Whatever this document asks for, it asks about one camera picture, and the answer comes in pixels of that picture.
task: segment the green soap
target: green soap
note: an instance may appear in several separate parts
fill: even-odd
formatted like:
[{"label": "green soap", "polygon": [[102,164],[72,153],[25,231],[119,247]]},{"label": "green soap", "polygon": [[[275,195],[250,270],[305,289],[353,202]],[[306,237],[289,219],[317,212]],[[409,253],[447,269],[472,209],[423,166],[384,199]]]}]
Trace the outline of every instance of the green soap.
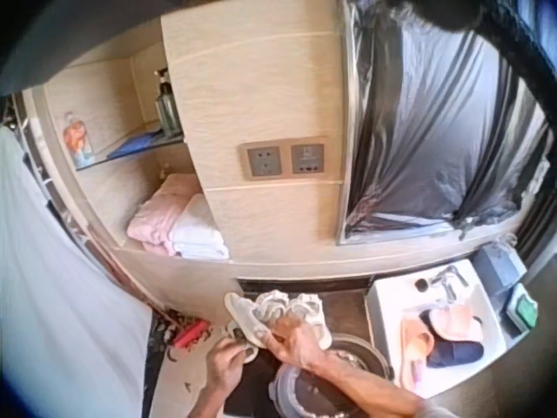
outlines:
[{"label": "green soap", "polygon": [[536,326],[538,322],[538,308],[524,294],[519,297],[516,313],[528,328],[532,329]]}]

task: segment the electrical outlet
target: electrical outlet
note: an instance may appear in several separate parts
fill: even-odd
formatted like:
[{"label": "electrical outlet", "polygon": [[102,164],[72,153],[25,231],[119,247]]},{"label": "electrical outlet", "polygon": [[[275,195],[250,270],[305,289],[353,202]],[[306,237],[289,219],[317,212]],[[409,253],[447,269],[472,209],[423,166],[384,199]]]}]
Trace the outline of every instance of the electrical outlet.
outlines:
[{"label": "electrical outlet", "polygon": [[248,148],[247,157],[253,177],[280,176],[280,148],[267,146],[262,148]]},{"label": "electrical outlet", "polygon": [[293,145],[291,152],[293,174],[314,174],[325,170],[323,144]]}]

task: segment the pink towel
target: pink towel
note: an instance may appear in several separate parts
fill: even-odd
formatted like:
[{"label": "pink towel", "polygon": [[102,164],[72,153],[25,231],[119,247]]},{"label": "pink towel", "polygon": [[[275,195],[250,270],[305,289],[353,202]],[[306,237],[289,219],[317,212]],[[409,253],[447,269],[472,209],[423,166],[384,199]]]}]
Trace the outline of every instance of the pink towel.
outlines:
[{"label": "pink towel", "polygon": [[128,225],[128,236],[142,241],[150,253],[175,255],[169,233],[193,195],[200,192],[195,174],[171,174],[139,208]]}]

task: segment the soap dispenser bottle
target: soap dispenser bottle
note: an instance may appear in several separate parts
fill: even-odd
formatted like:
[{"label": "soap dispenser bottle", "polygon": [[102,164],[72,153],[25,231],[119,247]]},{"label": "soap dispenser bottle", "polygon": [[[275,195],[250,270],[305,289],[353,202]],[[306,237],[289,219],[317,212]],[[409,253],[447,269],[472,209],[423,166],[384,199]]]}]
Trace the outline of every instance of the soap dispenser bottle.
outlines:
[{"label": "soap dispenser bottle", "polygon": [[155,71],[155,75],[159,77],[160,94],[157,97],[157,111],[160,118],[160,124],[164,134],[167,137],[173,137],[182,133],[182,125],[176,107],[176,100],[172,92],[172,86],[168,81],[168,67]]}]

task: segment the white curtain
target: white curtain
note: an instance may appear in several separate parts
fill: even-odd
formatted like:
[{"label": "white curtain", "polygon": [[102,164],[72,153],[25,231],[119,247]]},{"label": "white curtain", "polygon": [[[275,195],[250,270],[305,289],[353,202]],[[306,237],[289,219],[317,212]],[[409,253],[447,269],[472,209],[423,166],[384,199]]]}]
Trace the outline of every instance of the white curtain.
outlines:
[{"label": "white curtain", "polygon": [[138,418],[151,310],[71,242],[22,157],[0,128],[3,377],[36,416]]}]

